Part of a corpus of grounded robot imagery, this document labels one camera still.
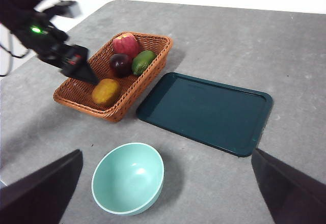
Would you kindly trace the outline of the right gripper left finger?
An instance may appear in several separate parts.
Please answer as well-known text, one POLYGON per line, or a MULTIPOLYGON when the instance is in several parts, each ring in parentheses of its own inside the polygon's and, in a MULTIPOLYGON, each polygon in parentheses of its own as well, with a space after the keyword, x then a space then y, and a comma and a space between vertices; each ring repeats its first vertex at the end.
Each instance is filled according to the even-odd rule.
POLYGON ((83 168, 77 149, 1 189, 1 223, 59 223, 83 168))

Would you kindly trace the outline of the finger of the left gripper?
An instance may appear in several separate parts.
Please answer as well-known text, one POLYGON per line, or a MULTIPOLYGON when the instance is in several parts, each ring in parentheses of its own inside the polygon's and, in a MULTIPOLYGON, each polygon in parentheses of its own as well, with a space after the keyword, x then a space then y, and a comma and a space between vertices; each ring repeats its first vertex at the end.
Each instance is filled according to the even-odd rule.
POLYGON ((92 85, 97 85, 99 79, 87 62, 66 63, 63 67, 63 74, 66 77, 77 79, 92 85))

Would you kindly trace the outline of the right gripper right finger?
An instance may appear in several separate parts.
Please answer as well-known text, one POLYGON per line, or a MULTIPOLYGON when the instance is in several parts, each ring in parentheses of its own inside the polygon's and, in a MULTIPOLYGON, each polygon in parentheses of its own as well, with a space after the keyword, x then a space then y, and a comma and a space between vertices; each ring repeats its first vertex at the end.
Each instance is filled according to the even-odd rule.
POLYGON ((275 223, 325 223, 325 184, 260 149, 251 164, 275 223))

